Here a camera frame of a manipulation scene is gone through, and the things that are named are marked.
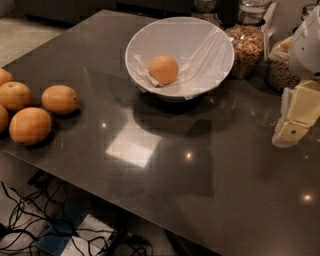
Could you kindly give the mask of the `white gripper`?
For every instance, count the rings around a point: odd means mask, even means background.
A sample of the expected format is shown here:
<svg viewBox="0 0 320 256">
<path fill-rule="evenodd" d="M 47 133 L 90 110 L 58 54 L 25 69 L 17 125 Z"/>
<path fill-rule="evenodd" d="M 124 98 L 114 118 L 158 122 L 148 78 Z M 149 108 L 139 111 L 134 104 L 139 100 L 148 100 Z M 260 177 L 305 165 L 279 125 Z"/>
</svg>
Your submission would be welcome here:
<svg viewBox="0 0 320 256">
<path fill-rule="evenodd" d="M 320 117 L 320 6 L 316 6 L 292 36 L 289 70 L 304 80 L 295 88 L 285 88 L 281 117 L 272 144 L 279 148 L 296 145 Z"/>
</svg>

